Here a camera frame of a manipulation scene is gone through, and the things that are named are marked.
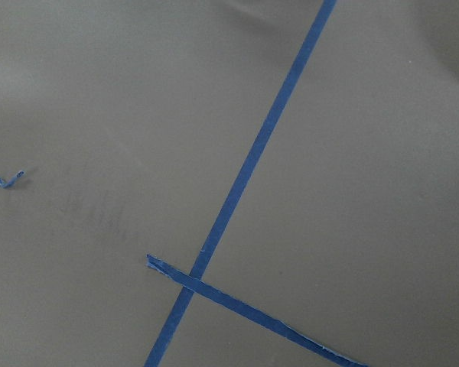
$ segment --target tape strip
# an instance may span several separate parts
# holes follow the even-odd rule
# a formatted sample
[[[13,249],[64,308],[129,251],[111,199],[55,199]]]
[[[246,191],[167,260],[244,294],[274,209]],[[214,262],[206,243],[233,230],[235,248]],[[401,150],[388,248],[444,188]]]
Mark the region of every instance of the tape strip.
[[[292,329],[285,323],[280,320],[277,320],[273,317],[270,317],[266,313],[263,313],[261,310],[258,310],[241,300],[237,300],[229,296],[228,294],[224,294],[222,291],[211,287],[210,285],[203,283],[199,279],[190,277],[185,273],[181,272],[180,270],[172,267],[171,265],[167,264],[166,262],[156,258],[152,255],[147,255],[148,262],[147,266],[150,268],[159,271],[163,275],[169,277],[172,281],[179,283],[180,285],[184,286],[184,288],[189,289],[201,296],[213,300],[217,304],[226,307],[227,309],[236,312],[237,314],[246,317],[247,319],[261,325],[274,333],[277,333],[284,338],[291,340],[294,343],[297,343],[300,346],[303,346],[306,349],[315,352],[319,356],[322,356],[332,362],[337,363],[343,367],[367,367],[359,362],[355,362],[352,359],[349,359],[341,354],[328,349],[326,346],[322,346],[320,343],[313,341],[312,339],[307,338],[306,336],[300,334],[296,330]]]
[[[250,152],[246,156],[243,166],[241,167],[238,176],[236,177],[235,182],[224,201],[223,207],[214,221],[213,227],[211,228],[209,235],[207,236],[206,241],[197,256],[197,259],[194,262],[194,266],[190,271],[190,276],[192,278],[201,279],[206,271],[214,250],[216,249],[217,244],[219,243],[221,236],[223,235],[224,230],[233,215],[236,205],[238,204],[239,199],[242,196],[253,171],[255,170],[260,156],[270,139],[270,135],[274,131],[274,128],[281,117],[282,111],[284,110],[284,107],[302,74],[304,66],[307,63],[336,2],[337,0],[323,1],[316,18],[314,19],[314,22],[304,39],[301,49],[298,51],[291,69],[285,77],[281,89],[278,91],[278,94],[272,103],[272,107],[270,108],[269,113],[265,118],[252,147],[250,148]],[[178,298],[175,301],[164,326],[161,328],[161,332],[158,335],[148,358],[146,359],[145,367],[158,367],[193,295],[193,291],[185,287],[182,288],[182,291],[178,295]]]
[[[15,181],[17,181],[18,178],[24,176],[24,171],[19,171],[17,172],[17,174],[15,176],[13,176],[12,179],[10,179],[10,181],[5,181],[3,179],[0,178],[0,187],[3,187],[4,189],[8,188],[8,187],[11,187],[15,184]]]

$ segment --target gray surface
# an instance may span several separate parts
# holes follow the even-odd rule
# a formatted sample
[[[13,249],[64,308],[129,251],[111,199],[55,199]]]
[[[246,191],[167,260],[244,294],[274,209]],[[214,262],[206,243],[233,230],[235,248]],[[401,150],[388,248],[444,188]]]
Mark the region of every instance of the gray surface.
[[[0,1],[0,366],[143,364],[318,5]],[[204,280],[459,365],[459,1],[339,2]],[[161,365],[331,364],[195,297]]]

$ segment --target curled tape piece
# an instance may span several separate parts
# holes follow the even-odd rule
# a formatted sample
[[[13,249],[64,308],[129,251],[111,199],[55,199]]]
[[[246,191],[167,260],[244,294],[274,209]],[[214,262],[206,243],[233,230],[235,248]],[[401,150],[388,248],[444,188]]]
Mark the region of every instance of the curled tape piece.
[[[0,187],[6,189],[8,187],[11,187],[15,184],[15,181],[17,181],[17,179],[19,179],[20,177],[24,176],[24,171],[19,171],[17,172],[17,174],[15,176],[13,176],[12,179],[10,179],[9,181],[5,181],[3,179],[0,178]]]
[[[320,343],[302,335],[282,321],[277,320],[266,313],[263,313],[261,310],[257,310],[256,308],[242,302],[241,300],[237,300],[236,298],[233,298],[214,287],[211,287],[199,279],[183,273],[163,260],[160,260],[152,255],[147,255],[147,257],[148,262],[146,265],[149,268],[159,271],[163,275],[169,277],[172,281],[179,283],[194,293],[197,293],[233,312],[236,312],[254,323],[257,323],[258,325],[261,325],[274,333],[277,333],[278,335],[283,336],[284,338],[291,340],[292,342],[297,343],[312,352],[315,352],[319,356],[341,365],[342,367],[367,367],[367,365],[353,361],[352,359],[328,349],[326,346],[322,346]]]

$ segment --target blue painter's tape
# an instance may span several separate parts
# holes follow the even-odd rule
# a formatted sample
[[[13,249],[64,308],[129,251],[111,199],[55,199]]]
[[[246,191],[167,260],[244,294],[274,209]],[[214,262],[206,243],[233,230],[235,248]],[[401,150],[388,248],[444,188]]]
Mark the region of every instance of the blue painter's tape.
[[[304,348],[309,349],[319,356],[335,362],[338,365],[343,367],[367,367],[367,365],[355,362],[352,359],[342,356],[341,354],[328,349],[326,346],[322,346],[320,343],[307,338],[282,321],[270,317],[266,313],[263,313],[261,310],[257,310],[256,308],[242,302],[241,300],[237,300],[228,294],[224,294],[222,291],[211,287],[199,279],[186,275],[185,273],[156,258],[155,256],[148,255],[148,262],[146,265],[155,269],[156,271],[159,271],[163,275],[166,275],[171,280],[184,286],[184,288],[200,294],[205,298],[213,300],[217,304],[220,304],[221,306],[224,306],[227,309],[236,312],[243,317],[246,317],[258,325],[266,327],[274,333],[277,333],[278,335],[283,336],[284,338],[291,340],[292,342],[297,343],[298,345],[303,346]]]
[[[281,89],[278,91],[278,94],[272,103],[272,107],[270,108],[269,113],[265,118],[265,121],[263,122],[245,161],[243,162],[243,166],[229,190],[223,207],[214,221],[213,227],[211,228],[209,235],[207,236],[206,241],[197,256],[197,259],[194,262],[194,266],[190,271],[190,276],[192,278],[201,279],[206,271],[210,259],[220,242],[221,236],[223,235],[226,226],[233,215],[236,205],[238,204],[239,199],[241,198],[243,191],[245,190],[245,187],[252,176],[257,163],[259,162],[260,156],[262,155],[262,152],[265,149],[265,146],[267,145],[267,142],[269,141],[282,112],[284,111],[284,107],[302,74],[304,66],[307,63],[336,2],[337,0],[323,1],[316,18],[314,19],[314,22],[306,35],[298,54],[296,55],[291,69],[285,77]],[[165,321],[165,324],[162,327],[148,358],[146,359],[145,367],[158,367],[193,295],[193,291],[185,287],[182,289],[182,292],[178,295],[178,298],[175,301],[175,304],[168,315],[168,318]]]
[[[18,178],[24,176],[24,171],[19,171],[17,172],[17,174],[15,176],[13,176],[12,179],[10,179],[9,181],[5,181],[3,179],[0,178],[0,187],[3,187],[4,189],[8,188],[8,187],[11,187],[15,184],[15,181],[17,181]]]

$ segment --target blue tape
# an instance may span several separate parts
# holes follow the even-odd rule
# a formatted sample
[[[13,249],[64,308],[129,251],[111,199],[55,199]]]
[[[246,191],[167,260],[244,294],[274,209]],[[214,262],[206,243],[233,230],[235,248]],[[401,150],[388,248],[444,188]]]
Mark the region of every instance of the blue tape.
[[[319,356],[322,356],[332,362],[337,363],[343,367],[367,367],[359,362],[355,362],[352,359],[349,359],[341,354],[328,349],[326,346],[322,346],[320,343],[313,341],[312,339],[307,338],[306,336],[300,334],[296,330],[292,329],[285,323],[280,320],[277,320],[269,315],[263,313],[261,310],[258,310],[241,300],[237,300],[224,294],[222,291],[211,287],[210,285],[203,283],[201,280],[190,277],[180,270],[172,267],[166,262],[156,258],[152,255],[147,255],[148,262],[147,266],[150,268],[159,271],[163,275],[169,277],[172,281],[179,283],[184,286],[184,288],[189,289],[201,296],[213,300],[217,304],[226,307],[228,310],[236,312],[237,314],[246,317],[247,319],[261,325],[274,333],[277,333],[284,338],[291,340],[294,343],[297,343],[300,346],[303,346],[306,349],[315,352]]]
[[[194,262],[194,266],[190,271],[190,276],[192,278],[201,279],[206,271],[214,250],[220,242],[221,236],[223,235],[226,226],[233,215],[236,205],[238,204],[239,199],[241,198],[243,191],[245,190],[245,187],[255,170],[260,156],[270,139],[270,135],[274,131],[274,128],[281,117],[282,111],[284,110],[284,107],[302,74],[304,66],[307,63],[336,2],[337,0],[323,1],[316,18],[314,19],[314,22],[306,35],[298,54],[296,55],[291,69],[285,77],[281,89],[278,91],[278,94],[272,103],[272,107],[270,108],[269,113],[265,118],[265,121],[263,122],[263,125],[260,128],[260,131],[253,142],[245,161],[243,162],[243,166],[241,167],[238,176],[236,177],[228,196],[224,201],[223,207],[214,221],[213,227],[211,228],[209,235],[207,236],[206,241],[197,256],[197,259]],[[193,295],[193,291],[185,287],[182,289],[174,306],[172,307],[170,315],[168,315],[164,326],[161,328],[161,332],[158,335],[148,358],[146,359],[145,367],[157,367],[159,365]]]
[[[4,189],[11,187],[15,184],[15,181],[17,181],[18,178],[24,176],[24,171],[19,171],[15,176],[13,176],[12,179],[9,181],[4,181],[3,179],[0,178],[0,187],[3,187]]]

